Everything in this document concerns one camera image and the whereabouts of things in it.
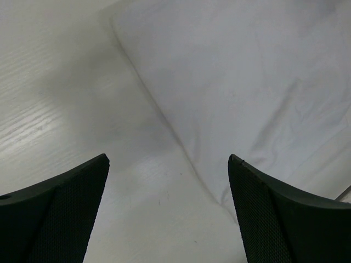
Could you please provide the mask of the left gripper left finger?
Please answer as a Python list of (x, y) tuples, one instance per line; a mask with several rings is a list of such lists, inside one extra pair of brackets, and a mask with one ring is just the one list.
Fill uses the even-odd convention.
[(1, 262), (83, 262), (109, 173), (105, 154), (1, 196)]

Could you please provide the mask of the white skirt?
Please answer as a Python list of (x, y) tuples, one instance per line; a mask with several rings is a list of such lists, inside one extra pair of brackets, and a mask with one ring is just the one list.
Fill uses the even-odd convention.
[(123, 1), (112, 24), (229, 213), (232, 154), (327, 198), (350, 186), (350, 1)]

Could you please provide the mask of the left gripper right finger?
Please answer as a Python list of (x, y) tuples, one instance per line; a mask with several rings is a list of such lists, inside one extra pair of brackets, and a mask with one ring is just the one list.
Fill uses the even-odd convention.
[(350, 262), (350, 203), (302, 191), (236, 155), (228, 175), (248, 262)]

